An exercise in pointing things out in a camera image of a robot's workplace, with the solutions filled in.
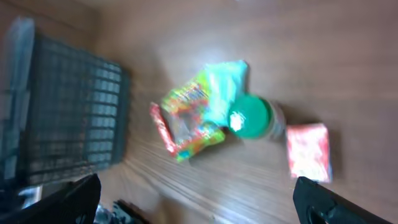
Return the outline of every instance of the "candy bag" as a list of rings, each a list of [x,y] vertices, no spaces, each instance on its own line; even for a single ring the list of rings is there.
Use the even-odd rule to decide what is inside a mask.
[[[243,93],[242,60],[207,65],[181,88],[171,90],[150,113],[166,148],[177,161],[224,141],[230,104]]]

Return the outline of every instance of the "wooden table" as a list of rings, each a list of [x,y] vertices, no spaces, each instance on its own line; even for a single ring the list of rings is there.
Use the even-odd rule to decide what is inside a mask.
[[[325,187],[398,222],[397,9],[393,0],[108,7],[98,51],[130,68],[133,82],[125,160],[99,174],[101,201],[123,198],[149,213],[166,201],[179,223],[197,223],[180,207],[222,223],[298,223],[283,143],[228,136],[178,164],[149,116],[151,101],[204,64],[245,59],[251,93],[279,102],[289,124],[330,130],[334,180]]]

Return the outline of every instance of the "light blue bag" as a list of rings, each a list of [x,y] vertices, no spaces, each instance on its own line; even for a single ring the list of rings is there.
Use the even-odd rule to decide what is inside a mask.
[[[207,65],[205,71],[211,90],[204,120],[228,126],[227,114],[235,99],[244,93],[248,65],[243,60]]]

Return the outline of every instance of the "red box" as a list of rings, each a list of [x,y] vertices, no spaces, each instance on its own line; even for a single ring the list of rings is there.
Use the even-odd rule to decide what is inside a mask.
[[[323,124],[287,127],[287,149],[291,178],[307,177],[331,182],[329,134]]]

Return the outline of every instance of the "snack wrapper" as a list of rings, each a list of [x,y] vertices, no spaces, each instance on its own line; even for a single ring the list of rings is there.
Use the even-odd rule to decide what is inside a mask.
[[[291,178],[307,177],[317,182],[332,180],[328,130],[323,124],[287,127]]]
[[[243,94],[243,60],[207,65],[188,83],[171,90],[150,114],[168,151],[182,161],[224,141],[223,126],[235,98]]]

